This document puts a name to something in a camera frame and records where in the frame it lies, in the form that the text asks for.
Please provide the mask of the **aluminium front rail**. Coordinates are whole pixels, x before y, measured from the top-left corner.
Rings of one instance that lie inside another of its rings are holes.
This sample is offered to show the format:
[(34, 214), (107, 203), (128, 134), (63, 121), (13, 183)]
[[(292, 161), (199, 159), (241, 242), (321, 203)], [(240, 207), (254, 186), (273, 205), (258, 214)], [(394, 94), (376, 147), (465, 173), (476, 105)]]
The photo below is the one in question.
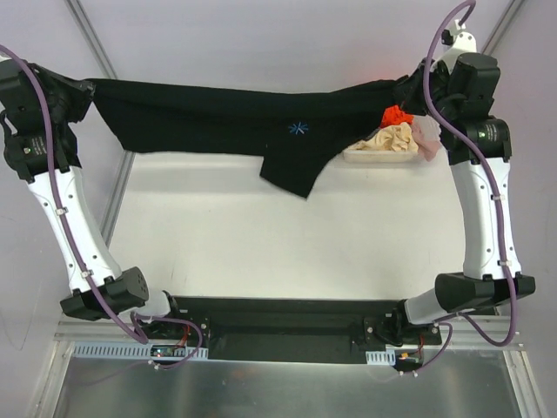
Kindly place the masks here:
[(108, 320), (85, 321), (63, 317), (54, 333), (56, 341), (136, 342), (117, 324)]

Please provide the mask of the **white plastic basket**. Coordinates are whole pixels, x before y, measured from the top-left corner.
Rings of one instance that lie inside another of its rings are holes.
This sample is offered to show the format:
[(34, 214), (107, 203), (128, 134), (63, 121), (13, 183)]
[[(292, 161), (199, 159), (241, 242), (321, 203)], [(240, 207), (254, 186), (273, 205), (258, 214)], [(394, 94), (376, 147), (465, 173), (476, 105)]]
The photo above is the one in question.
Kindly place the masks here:
[(373, 151), (345, 149), (342, 152), (345, 162), (351, 164), (410, 164), (421, 162), (424, 158), (414, 151)]

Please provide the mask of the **left aluminium frame post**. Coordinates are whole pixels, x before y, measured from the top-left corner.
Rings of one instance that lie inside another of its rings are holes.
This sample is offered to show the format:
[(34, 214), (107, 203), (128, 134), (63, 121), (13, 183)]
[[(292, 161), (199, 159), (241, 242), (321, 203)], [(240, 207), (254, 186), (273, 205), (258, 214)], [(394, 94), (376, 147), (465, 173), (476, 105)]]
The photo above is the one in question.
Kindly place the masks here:
[[(82, 2), (78, 0), (65, 0), (64, 3), (75, 21), (76, 26), (79, 28), (101, 72), (111, 80), (109, 82), (109, 87), (115, 87), (114, 80), (117, 78), (117, 73), (114, 70), (101, 39), (96, 33)], [(121, 134), (126, 131), (125, 125), (131, 121), (130, 118), (124, 115), (129, 105), (125, 102), (119, 103), (111, 95), (105, 93), (108, 93), (107, 89), (97, 91), (95, 96), (97, 100), (96, 104), (100, 105), (99, 112), (104, 122), (111, 129), (111, 132), (116, 135), (120, 145), (124, 147), (123, 156), (117, 169), (116, 182), (101, 225), (101, 233), (106, 244), (109, 245), (117, 226), (118, 215), (124, 200), (135, 154), (126, 148), (126, 144), (122, 141), (123, 137), (121, 136)]]

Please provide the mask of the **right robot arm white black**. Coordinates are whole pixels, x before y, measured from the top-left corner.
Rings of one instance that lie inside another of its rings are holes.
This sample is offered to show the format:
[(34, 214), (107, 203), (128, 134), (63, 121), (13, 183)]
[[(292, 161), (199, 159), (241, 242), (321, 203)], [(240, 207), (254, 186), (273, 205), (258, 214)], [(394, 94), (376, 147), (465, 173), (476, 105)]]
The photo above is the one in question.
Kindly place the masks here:
[(398, 105), (440, 125), (440, 142), (460, 201), (465, 258), (459, 273), (441, 273), (431, 290), (400, 302), (393, 337), (412, 343), (423, 325), (474, 310), (508, 305), (534, 293), (514, 249), (508, 204), (511, 136), (491, 115), (500, 79), (495, 58), (468, 52), (453, 66), (424, 59), (395, 90)]

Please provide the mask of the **black t-shirt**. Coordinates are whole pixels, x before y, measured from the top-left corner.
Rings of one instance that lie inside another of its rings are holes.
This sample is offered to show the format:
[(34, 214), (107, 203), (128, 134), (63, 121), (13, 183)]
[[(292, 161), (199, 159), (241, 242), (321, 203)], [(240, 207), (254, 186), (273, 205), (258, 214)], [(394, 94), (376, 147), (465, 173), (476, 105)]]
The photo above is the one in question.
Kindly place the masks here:
[(318, 93), (273, 93), (95, 78), (129, 105), (121, 134), (134, 153), (256, 156), (259, 175), (307, 198), (329, 161), (379, 128), (394, 105), (395, 80)]

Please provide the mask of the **right aluminium frame post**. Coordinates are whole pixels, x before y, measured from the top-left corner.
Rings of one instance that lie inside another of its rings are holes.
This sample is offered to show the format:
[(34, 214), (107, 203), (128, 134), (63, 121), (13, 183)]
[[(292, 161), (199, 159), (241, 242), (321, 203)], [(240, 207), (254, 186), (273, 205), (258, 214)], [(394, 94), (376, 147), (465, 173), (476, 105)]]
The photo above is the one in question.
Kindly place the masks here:
[(509, 32), (513, 22), (516, 20), (521, 12), (521, 9), (526, 4), (526, 0), (511, 0), (497, 24), (494, 26), (492, 32), (481, 48), (481, 53), (492, 56), (500, 46), (505, 35)]

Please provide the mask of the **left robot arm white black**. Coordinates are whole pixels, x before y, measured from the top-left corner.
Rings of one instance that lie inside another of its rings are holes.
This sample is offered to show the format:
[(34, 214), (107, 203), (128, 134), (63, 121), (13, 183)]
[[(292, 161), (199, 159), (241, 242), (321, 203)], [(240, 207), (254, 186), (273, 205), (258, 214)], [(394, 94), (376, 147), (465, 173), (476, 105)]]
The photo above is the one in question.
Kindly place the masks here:
[(70, 295), (63, 313), (80, 320), (122, 313), (153, 318), (166, 339), (178, 337), (184, 318), (169, 296), (152, 290), (137, 267), (124, 270), (112, 257), (87, 206), (77, 138), (95, 87), (29, 64), (1, 49), (1, 126), (4, 158), (44, 210), (66, 265)]

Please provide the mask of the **orange t-shirt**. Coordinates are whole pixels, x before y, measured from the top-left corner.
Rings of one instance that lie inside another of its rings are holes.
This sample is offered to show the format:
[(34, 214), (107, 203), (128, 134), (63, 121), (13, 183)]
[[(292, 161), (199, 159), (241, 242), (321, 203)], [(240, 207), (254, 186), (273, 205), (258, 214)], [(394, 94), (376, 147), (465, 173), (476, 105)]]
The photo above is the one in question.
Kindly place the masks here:
[(392, 125), (413, 123), (413, 115), (402, 111), (398, 105), (390, 106), (384, 110), (379, 127), (381, 129)]

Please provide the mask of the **aluminium frame post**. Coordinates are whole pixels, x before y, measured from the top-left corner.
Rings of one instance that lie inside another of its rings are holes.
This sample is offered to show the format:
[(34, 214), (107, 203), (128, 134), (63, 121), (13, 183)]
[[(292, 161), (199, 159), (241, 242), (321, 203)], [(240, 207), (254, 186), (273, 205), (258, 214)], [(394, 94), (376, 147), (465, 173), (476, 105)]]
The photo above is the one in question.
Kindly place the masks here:
[[(78, 0), (65, 0), (64, 3), (75, 21), (76, 26), (79, 28), (101, 72), (111, 80), (109, 82), (109, 87), (115, 87), (114, 80), (117, 78), (117, 73), (114, 70), (101, 39), (96, 33), (82, 2)], [(101, 233), (106, 244), (109, 245), (117, 226), (118, 215), (124, 200), (135, 154), (126, 148), (126, 144), (122, 141), (123, 137), (121, 136), (121, 134), (126, 131), (125, 125), (131, 121), (130, 118), (124, 115), (129, 105), (125, 102), (119, 103), (111, 95), (105, 93), (108, 93), (107, 89), (97, 91), (95, 96), (97, 100), (96, 104), (100, 105), (99, 112), (104, 122), (111, 129), (111, 132), (116, 135), (120, 145), (124, 147), (123, 156), (117, 169), (116, 182), (101, 225)]]
[(516, 20), (521, 12), (521, 9), (526, 4), (526, 0), (511, 0), (497, 24), (494, 26), (492, 32), (481, 48), (481, 53), (492, 56), (500, 46), (505, 35), (509, 32), (513, 22)]

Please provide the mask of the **pink t-shirt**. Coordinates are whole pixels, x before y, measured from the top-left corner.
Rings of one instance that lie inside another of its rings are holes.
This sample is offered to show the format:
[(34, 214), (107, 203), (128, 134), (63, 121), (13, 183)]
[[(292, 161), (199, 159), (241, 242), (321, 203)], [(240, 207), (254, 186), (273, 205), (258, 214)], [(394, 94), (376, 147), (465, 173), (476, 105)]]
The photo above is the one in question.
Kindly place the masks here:
[(425, 161), (433, 161), (442, 147), (439, 124), (429, 116), (414, 116), (411, 127), (413, 140), (419, 147), (419, 154)]

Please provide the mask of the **cream t-shirt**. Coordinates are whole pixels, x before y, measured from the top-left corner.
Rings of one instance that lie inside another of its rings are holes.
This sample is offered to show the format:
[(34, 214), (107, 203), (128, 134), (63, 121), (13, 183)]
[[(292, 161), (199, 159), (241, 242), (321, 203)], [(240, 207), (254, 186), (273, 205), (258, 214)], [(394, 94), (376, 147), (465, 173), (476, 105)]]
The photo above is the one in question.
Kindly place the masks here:
[(375, 152), (417, 152), (419, 147), (413, 139), (412, 127), (407, 122), (403, 122), (379, 129), (370, 138), (352, 145), (351, 149)]

